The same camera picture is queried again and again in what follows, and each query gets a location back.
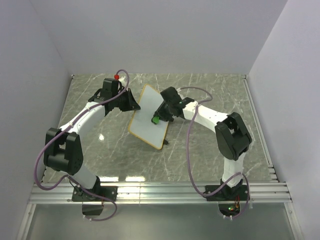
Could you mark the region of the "green whiteboard eraser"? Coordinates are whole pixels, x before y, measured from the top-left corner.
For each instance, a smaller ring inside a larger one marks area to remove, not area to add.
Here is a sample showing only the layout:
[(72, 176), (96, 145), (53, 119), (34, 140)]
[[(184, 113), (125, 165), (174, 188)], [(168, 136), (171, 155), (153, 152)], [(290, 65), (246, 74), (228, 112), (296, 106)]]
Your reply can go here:
[(159, 122), (160, 122), (160, 117), (159, 116), (154, 116), (152, 119), (151, 119), (151, 122), (155, 125), (157, 125)]

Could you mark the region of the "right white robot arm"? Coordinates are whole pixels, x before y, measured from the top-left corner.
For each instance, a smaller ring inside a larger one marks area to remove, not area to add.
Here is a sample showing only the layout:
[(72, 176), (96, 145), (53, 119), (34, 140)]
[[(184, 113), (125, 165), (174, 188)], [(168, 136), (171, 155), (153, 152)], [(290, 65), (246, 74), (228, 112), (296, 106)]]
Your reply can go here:
[(224, 199), (232, 200), (238, 195), (237, 186), (243, 181), (244, 158), (252, 143), (242, 117), (236, 112), (227, 114), (215, 111), (186, 97), (174, 104), (163, 101), (151, 122), (155, 125), (160, 121), (172, 122), (174, 117), (198, 123), (215, 133), (218, 150), (224, 157), (221, 182), (226, 184), (220, 188), (220, 193)]

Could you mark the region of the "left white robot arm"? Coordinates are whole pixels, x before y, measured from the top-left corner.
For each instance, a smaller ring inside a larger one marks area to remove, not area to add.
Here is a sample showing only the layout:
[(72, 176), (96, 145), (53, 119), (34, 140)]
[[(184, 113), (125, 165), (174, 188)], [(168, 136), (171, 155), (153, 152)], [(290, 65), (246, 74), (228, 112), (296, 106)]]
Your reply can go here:
[(122, 112), (141, 109), (129, 88), (109, 100), (101, 94), (95, 94), (70, 122), (61, 128), (50, 128), (45, 136), (47, 148), (43, 154), (44, 165), (72, 178), (77, 185), (84, 188), (83, 195), (89, 201), (100, 198), (101, 181), (84, 165), (81, 137), (114, 108)]

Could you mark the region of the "white board with orange frame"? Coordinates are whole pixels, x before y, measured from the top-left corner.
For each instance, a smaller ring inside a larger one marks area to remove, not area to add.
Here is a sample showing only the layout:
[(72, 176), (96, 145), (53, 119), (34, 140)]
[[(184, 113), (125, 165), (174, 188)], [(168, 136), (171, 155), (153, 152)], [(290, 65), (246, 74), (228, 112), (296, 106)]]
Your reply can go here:
[(130, 134), (157, 150), (163, 148), (169, 125), (167, 121), (162, 120), (152, 122), (154, 113), (162, 103), (161, 94), (151, 85), (145, 84), (138, 100), (140, 110), (133, 113), (128, 126)]

